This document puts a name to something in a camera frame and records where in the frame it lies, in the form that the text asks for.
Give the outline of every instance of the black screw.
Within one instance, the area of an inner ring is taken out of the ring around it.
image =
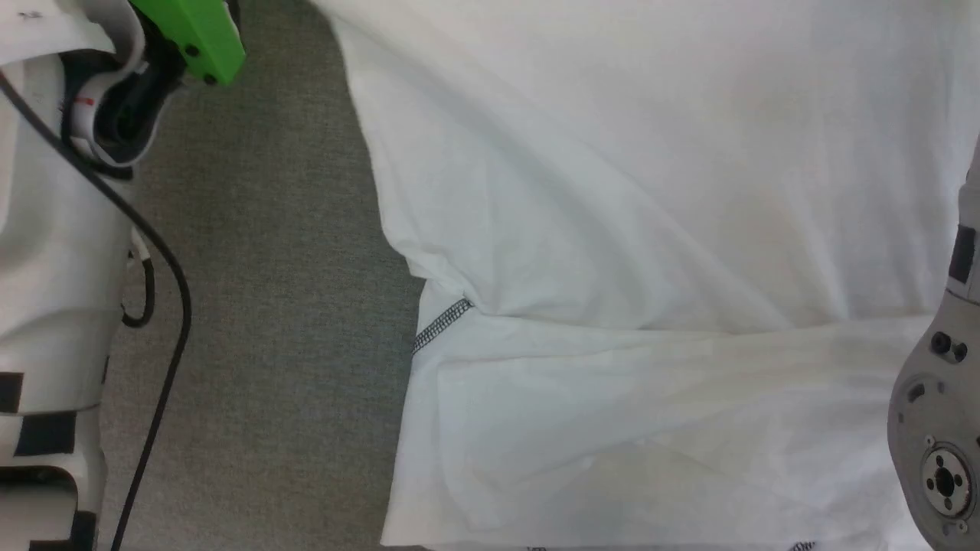
[[[932,342],[929,343],[929,348],[932,349],[936,354],[946,354],[953,347],[953,340],[949,335],[943,333],[942,331],[936,331],[936,334],[932,335]]]
[[[953,347],[953,357],[956,359],[957,363],[962,362],[963,359],[966,358],[967,351],[966,345],[962,342]]]

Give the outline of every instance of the green plastic part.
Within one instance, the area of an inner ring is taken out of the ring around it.
[[[187,70],[208,83],[231,84],[245,47],[223,0],[129,0],[180,48]]]

